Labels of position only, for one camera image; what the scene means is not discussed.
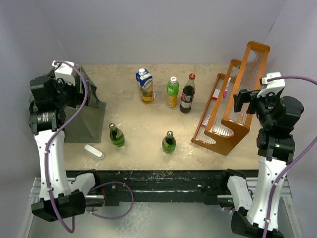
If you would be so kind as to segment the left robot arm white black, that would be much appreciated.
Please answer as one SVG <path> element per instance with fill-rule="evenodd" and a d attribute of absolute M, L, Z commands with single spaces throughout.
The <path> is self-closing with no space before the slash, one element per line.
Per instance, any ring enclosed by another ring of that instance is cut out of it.
<path fill-rule="evenodd" d="M 86 210 L 85 196 L 99 193 L 102 182 L 95 170 L 80 173 L 72 184 L 66 176 L 64 109 L 79 104 L 76 87 L 61 78 L 44 75 L 31 80 L 30 89 L 34 99 L 29 107 L 29 126 L 37 144 L 41 170 L 39 201 L 32 204 L 31 211 L 48 222 L 81 215 Z"/>

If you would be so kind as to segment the blue juice carton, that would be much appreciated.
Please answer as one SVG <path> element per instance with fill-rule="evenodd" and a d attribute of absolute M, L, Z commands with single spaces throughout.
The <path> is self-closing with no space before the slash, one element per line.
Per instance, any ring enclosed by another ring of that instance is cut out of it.
<path fill-rule="evenodd" d="M 153 76 L 146 68 L 140 68 L 136 72 L 136 81 L 139 84 L 141 101 L 144 104 L 154 100 Z"/>

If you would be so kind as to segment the green orange juice bottle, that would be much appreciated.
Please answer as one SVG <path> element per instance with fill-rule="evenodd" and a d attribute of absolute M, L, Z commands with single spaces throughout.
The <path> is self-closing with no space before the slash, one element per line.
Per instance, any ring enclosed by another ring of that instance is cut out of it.
<path fill-rule="evenodd" d="M 166 105 L 169 108 L 174 108 L 177 105 L 177 97 L 179 92 L 179 82 L 175 76 L 172 76 L 166 84 Z"/>

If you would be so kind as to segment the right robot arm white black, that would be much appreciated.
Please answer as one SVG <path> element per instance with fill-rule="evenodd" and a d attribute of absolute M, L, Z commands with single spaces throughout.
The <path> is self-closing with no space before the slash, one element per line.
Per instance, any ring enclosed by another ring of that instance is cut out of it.
<path fill-rule="evenodd" d="M 246 177 L 233 172 L 220 182 L 221 190 L 233 197 L 231 220 L 234 234 L 248 238 L 282 238 L 278 229 L 278 207 L 285 180 L 284 169 L 291 165 L 295 142 L 291 135 L 304 107 L 300 101 L 280 93 L 261 96 L 258 90 L 242 89 L 234 98 L 234 111 L 248 103 L 247 113 L 261 124 L 257 137 L 259 173 L 255 195 L 250 195 Z"/>

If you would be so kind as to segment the cola glass bottle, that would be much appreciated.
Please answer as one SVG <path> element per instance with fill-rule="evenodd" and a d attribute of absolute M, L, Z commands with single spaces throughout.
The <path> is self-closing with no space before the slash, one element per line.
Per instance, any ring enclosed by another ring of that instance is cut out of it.
<path fill-rule="evenodd" d="M 181 96 L 180 111 L 184 114 L 189 113 L 191 110 L 192 102 L 195 95 L 195 80 L 196 75 L 194 73 L 189 74 L 189 79 L 185 84 Z"/>

